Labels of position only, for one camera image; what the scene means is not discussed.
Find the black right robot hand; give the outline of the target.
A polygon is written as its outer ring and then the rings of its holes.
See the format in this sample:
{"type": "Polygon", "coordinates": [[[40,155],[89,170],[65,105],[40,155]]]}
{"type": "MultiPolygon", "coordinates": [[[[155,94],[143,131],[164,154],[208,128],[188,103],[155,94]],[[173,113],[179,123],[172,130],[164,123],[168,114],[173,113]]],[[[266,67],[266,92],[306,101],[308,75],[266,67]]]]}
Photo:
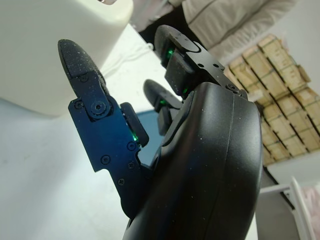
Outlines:
{"type": "Polygon", "coordinates": [[[167,91],[146,80],[163,140],[149,165],[149,136],[133,107],[118,104],[91,57],[60,39],[58,53],[76,95],[68,110],[95,172],[107,170],[129,222],[126,240],[243,240],[260,193],[260,113],[198,42],[161,25],[154,36],[167,91]]]}

